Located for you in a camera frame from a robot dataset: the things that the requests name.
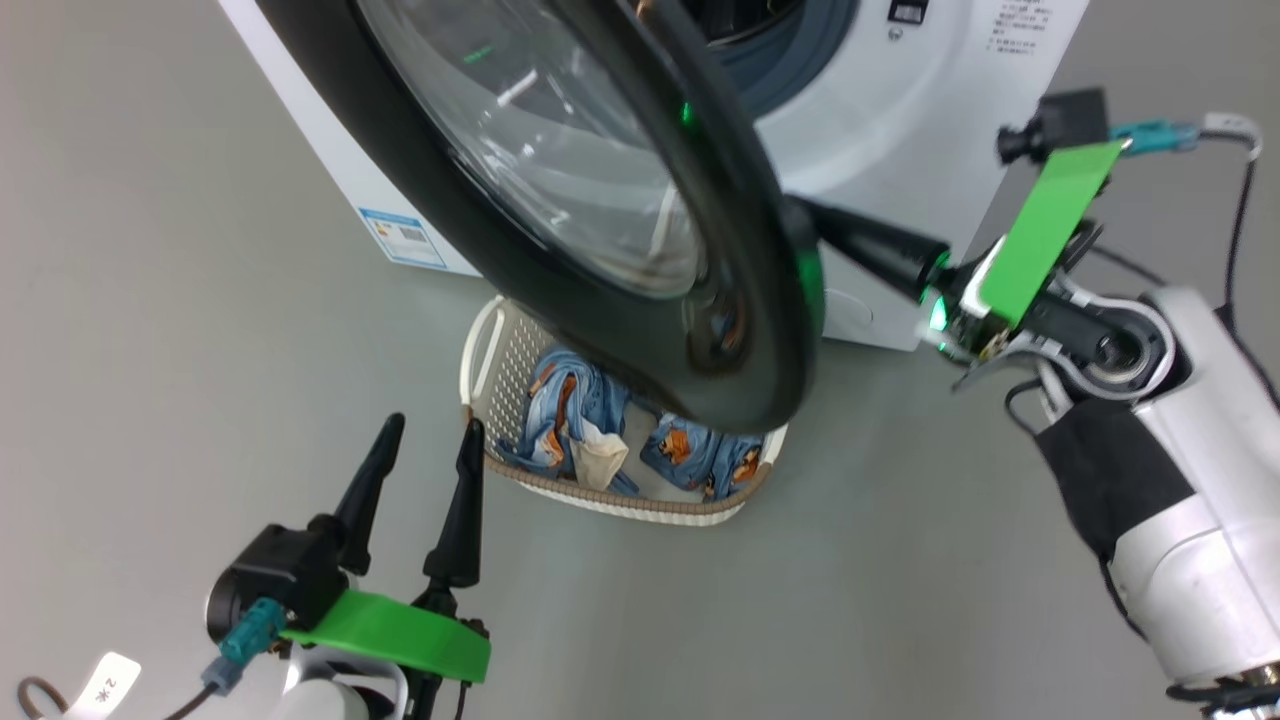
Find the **washing machine door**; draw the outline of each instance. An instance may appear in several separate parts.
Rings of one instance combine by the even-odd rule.
[[[785,423],[822,269],[677,0],[259,0],[370,158],[504,295],[666,407]]]

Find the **washing machine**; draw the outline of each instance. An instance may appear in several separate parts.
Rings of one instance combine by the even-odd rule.
[[[221,0],[360,220],[394,261],[477,274],[381,168],[370,160],[256,0]],[[635,1],[621,0],[634,8]],[[461,92],[516,100],[531,136],[563,138],[567,114],[547,77],[524,81],[511,38],[486,3],[403,3],[420,19],[426,53],[439,54]],[[709,56],[723,69],[785,191],[854,208],[942,238],[964,254],[1004,170],[996,131],[1033,113],[1087,0],[685,0]],[[521,82],[530,82],[522,87]],[[596,113],[539,182],[577,217],[620,205],[662,206],[644,158],[599,150],[635,129]],[[539,149],[540,158],[549,156]],[[600,167],[607,158],[609,167]],[[823,250],[826,337],[910,350],[920,307]]]
[[[483,274],[654,404],[739,433],[795,414],[823,334],[916,345],[1001,179],[998,128],[1084,10],[221,1],[389,258]]]

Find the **cloth item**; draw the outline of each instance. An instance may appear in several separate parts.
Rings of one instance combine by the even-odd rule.
[[[499,438],[498,455],[509,465],[584,487],[639,497],[640,488],[621,471],[627,402],[649,407],[577,354],[553,346],[538,361],[529,388],[529,414],[517,443]],[[640,460],[673,486],[701,489],[704,500],[724,500],[755,477],[763,438],[724,436],[663,413]]]
[[[627,459],[627,443],[620,434],[602,434],[591,423],[582,423],[581,441],[568,438],[573,457],[573,474],[579,484],[591,489],[608,489],[613,477]]]
[[[577,354],[554,346],[534,368],[529,395],[529,414],[520,441],[512,443],[499,438],[495,443],[504,461],[547,478],[581,482],[572,448],[577,443],[577,455],[588,460],[585,470],[591,487],[603,484],[620,495],[639,496],[639,488],[627,478],[613,477],[616,469],[602,478],[614,461],[621,466],[626,457],[621,434],[626,388],[605,378]],[[616,457],[620,446],[623,454]]]
[[[763,443],[759,436],[724,436],[666,413],[640,459],[676,487],[703,488],[712,502],[730,497],[755,477]]]

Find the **blue patterned cloth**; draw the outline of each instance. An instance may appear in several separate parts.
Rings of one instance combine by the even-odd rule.
[[[759,436],[726,436],[666,413],[644,443],[640,460],[671,484],[703,488],[707,500],[716,501],[755,477],[763,443]]]
[[[529,393],[524,434],[517,443],[499,438],[498,454],[511,465],[548,478],[575,477],[570,439],[582,442],[585,424],[621,436],[623,411],[632,400],[625,386],[561,346],[539,359]],[[676,487],[701,488],[710,502],[748,484],[759,465],[762,445],[759,436],[726,436],[664,413],[640,460]],[[613,477],[609,491],[640,495],[623,473]]]
[[[529,395],[520,442],[497,441],[498,455],[511,465],[547,478],[573,478],[568,441],[585,439],[584,423],[603,434],[622,434],[630,393],[564,347],[553,346],[541,356]],[[640,495],[625,475],[614,478],[609,491],[630,497]]]

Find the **gray floor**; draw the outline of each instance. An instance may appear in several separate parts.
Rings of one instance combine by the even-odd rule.
[[[1280,133],[1280,5],[1171,5],[1096,3],[1060,83],[1106,81],[1116,120],[1230,109]],[[1126,164],[1098,204],[1108,242],[1216,300],[1238,163]],[[1272,167],[1240,299],[1280,370]],[[118,650],[143,665],[120,716],[174,708],[214,653],[219,570],[265,523],[330,507],[392,410],[408,439],[366,588],[421,589],[458,352],[493,291],[380,256],[216,4],[0,6],[0,688],[74,692]],[[941,360],[851,346],[820,370],[776,480],[714,530],[493,479],[461,601],[495,653],[468,717],[1194,716],[1005,421],[1010,378],[951,397]],[[196,717],[265,716],[282,667],[248,675]]]

